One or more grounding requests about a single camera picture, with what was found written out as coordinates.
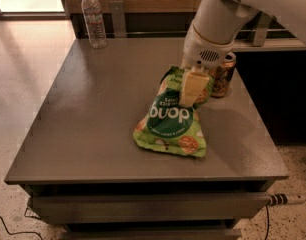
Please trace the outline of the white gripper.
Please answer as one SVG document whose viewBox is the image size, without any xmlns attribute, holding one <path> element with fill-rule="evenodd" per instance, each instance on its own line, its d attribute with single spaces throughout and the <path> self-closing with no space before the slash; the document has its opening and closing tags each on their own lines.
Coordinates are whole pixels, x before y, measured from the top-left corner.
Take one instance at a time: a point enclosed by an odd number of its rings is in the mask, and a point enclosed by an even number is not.
<svg viewBox="0 0 306 240">
<path fill-rule="evenodd" d="M 216 44 L 203 38 L 191 25 L 184 40 L 181 67 L 185 68 L 179 95 L 179 105 L 192 107 L 210 76 L 208 69 L 216 69 L 231 51 L 233 43 Z"/>
</svg>

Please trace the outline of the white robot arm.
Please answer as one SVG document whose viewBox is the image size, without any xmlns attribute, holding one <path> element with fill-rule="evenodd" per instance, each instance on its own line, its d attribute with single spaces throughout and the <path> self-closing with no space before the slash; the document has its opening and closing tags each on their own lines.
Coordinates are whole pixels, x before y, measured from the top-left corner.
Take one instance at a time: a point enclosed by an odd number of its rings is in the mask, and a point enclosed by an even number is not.
<svg viewBox="0 0 306 240">
<path fill-rule="evenodd" d="M 232 50 L 239 30 L 263 12 L 306 45 L 306 0 L 201 0 L 183 47 L 179 104 L 190 107 Z"/>
</svg>

